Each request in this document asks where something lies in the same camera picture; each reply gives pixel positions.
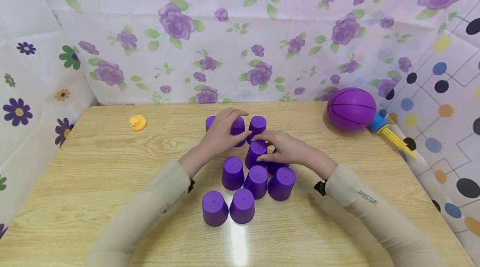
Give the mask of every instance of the purple ball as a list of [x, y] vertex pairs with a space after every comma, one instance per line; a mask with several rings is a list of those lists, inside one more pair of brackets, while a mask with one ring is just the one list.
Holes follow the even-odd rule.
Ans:
[[332, 124], [344, 131], [358, 131], [372, 122], [377, 112], [373, 96], [360, 88], [344, 88], [335, 92], [327, 104]]

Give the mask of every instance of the yellow rubber duck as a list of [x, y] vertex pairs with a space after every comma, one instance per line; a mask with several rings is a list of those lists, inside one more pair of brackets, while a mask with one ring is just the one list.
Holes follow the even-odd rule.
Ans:
[[147, 125], [147, 119], [142, 115], [136, 115], [130, 118], [130, 128], [133, 131], [141, 131]]

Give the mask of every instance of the long-sleeve shirt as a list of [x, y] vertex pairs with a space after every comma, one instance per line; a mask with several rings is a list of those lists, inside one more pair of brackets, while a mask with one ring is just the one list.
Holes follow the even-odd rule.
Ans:
[[[111, 220], [88, 254], [86, 267], [127, 267], [143, 236], [161, 214], [187, 191], [189, 185], [190, 178], [180, 163], [168, 163]], [[347, 212], [361, 220], [388, 252], [396, 267], [445, 265], [413, 223], [367, 187], [346, 166], [338, 165], [335, 168], [325, 191]]]

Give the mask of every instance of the wooden table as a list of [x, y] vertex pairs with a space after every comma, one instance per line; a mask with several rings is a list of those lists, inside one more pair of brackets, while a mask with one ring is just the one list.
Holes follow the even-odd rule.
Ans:
[[[347, 164], [412, 220], [448, 266], [474, 266], [408, 166], [380, 137], [345, 134], [325, 122], [323, 102], [237, 104], [269, 129], [284, 129]], [[136, 105], [87, 109], [0, 243], [0, 266], [82, 266], [105, 225], [171, 159], [205, 132], [205, 119], [227, 108], [211, 105]], [[140, 132], [129, 118], [148, 121]], [[293, 166], [297, 182], [287, 201], [266, 195], [246, 225], [230, 218], [219, 228], [202, 219], [201, 200], [218, 190], [227, 156], [244, 158], [248, 145], [216, 157], [195, 176], [193, 192], [152, 228], [132, 259], [142, 267], [391, 266], [385, 251], [353, 216], [313, 190], [318, 177]]]

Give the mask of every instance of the purple plastic cup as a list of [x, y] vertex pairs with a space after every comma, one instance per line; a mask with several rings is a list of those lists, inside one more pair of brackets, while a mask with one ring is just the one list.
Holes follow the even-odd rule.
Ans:
[[208, 129], [212, 126], [213, 120], [215, 119], [215, 115], [210, 116], [205, 120], [205, 132], [208, 131]]
[[270, 197], [274, 200], [287, 200], [295, 184], [295, 172], [287, 167], [277, 170], [277, 173], [268, 182], [267, 190]]
[[252, 143], [253, 136], [260, 134], [266, 129], [266, 119], [263, 118], [263, 116], [253, 116], [253, 118], [250, 120], [250, 126], [248, 127], [248, 130], [252, 131], [252, 133], [247, 137], [248, 144]]
[[[245, 132], [245, 121], [240, 116], [235, 119], [233, 125], [230, 129], [230, 135], [238, 135], [242, 132]], [[235, 147], [240, 147], [245, 144], [245, 140], [241, 141], [239, 144], [235, 145]]]
[[245, 157], [245, 166], [250, 170], [255, 165], [265, 167], [266, 162], [257, 162], [257, 157], [267, 153], [267, 144], [263, 140], [256, 140], [250, 143], [247, 156]]
[[243, 163], [238, 157], [227, 157], [223, 163], [222, 184], [225, 189], [238, 190], [243, 185]]
[[240, 189], [233, 195], [230, 216], [236, 223], [245, 224], [255, 215], [255, 199], [248, 189]]
[[209, 226], [221, 226], [228, 218], [228, 206], [218, 191], [207, 192], [202, 199], [203, 220]]
[[271, 175], [275, 175], [277, 173], [277, 170], [282, 168], [282, 167], [289, 167], [290, 164], [287, 163], [277, 163], [277, 162], [267, 162], [267, 170], [268, 173]]
[[250, 168], [245, 183], [243, 184], [243, 188], [250, 190], [253, 194], [253, 198], [259, 200], [267, 193], [267, 182], [268, 174], [265, 167], [255, 165]]

